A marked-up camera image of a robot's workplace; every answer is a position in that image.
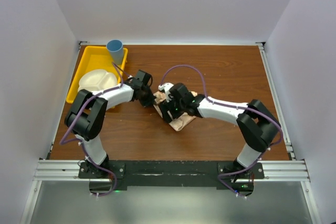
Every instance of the gray floor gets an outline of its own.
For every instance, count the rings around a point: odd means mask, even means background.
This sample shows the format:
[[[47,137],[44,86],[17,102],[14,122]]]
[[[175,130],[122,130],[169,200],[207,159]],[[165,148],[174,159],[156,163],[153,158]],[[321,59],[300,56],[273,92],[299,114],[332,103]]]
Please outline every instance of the gray floor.
[[[88,182],[43,182],[32,223],[311,223],[299,182],[259,182],[249,200],[228,190],[129,187],[98,200]]]

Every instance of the white wall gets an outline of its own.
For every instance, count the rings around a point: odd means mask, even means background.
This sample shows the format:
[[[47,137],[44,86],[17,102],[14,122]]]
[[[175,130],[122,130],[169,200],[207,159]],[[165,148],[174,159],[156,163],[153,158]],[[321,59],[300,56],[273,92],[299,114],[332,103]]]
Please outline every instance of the white wall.
[[[297,158],[323,223],[336,221],[336,0],[291,0],[266,43]]]
[[[0,0],[0,223],[20,221],[58,126],[74,48],[56,0]]]
[[[289,0],[57,0],[75,37],[126,43],[266,41]]]

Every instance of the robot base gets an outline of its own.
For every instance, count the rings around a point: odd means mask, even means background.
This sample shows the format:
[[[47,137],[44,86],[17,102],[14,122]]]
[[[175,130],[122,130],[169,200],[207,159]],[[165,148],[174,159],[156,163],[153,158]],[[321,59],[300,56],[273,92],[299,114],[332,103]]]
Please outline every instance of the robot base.
[[[170,187],[216,187],[227,189],[217,176],[234,170],[232,161],[109,161],[110,169],[115,173],[117,190],[127,190],[128,186],[170,186]],[[81,164],[78,178],[97,179],[95,174]],[[251,193],[253,182],[235,182],[236,179],[263,179],[264,170],[257,163],[248,173],[239,177],[224,179],[240,193]],[[90,182],[91,191],[107,191],[110,182]]]

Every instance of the cloth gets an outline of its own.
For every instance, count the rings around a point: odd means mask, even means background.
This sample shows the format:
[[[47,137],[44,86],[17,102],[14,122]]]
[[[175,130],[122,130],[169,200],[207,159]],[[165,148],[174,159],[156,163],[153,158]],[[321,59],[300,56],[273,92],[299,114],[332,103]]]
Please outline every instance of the cloth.
[[[193,96],[196,96],[197,93],[191,91],[191,93],[193,94]],[[166,95],[165,93],[162,93],[160,91],[156,92],[154,94],[155,101],[157,104],[159,104],[160,102],[164,101],[166,99]],[[158,114],[160,115],[160,117],[162,117],[162,113],[159,109],[159,106],[154,105],[154,108],[156,109],[156,111],[158,112]],[[183,113],[179,118],[174,119],[172,122],[170,122],[170,126],[176,130],[176,131],[180,131],[182,130],[184,127],[186,127],[192,120],[194,120],[196,117],[195,116],[190,116],[187,113]]]

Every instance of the brown tabletop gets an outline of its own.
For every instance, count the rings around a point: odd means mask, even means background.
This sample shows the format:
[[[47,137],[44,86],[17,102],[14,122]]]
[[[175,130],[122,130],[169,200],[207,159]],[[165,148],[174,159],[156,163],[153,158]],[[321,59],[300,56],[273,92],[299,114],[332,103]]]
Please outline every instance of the brown tabletop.
[[[139,69],[150,73],[154,79],[153,92],[168,68],[190,64],[204,74],[209,96],[232,102],[260,99],[276,114],[257,46],[125,47],[129,50],[125,71],[133,75]],[[76,68],[84,48],[80,49]],[[165,81],[182,82],[189,90],[203,93],[201,79],[191,69],[175,69]],[[67,129],[64,117],[69,108],[70,104],[65,103],[50,159],[83,159],[77,143],[59,145]],[[176,132],[153,107],[143,108],[138,101],[106,112],[100,137],[110,159],[123,160],[234,160],[245,144],[237,126],[216,119],[196,118]],[[263,159],[288,160],[284,143],[273,147]]]

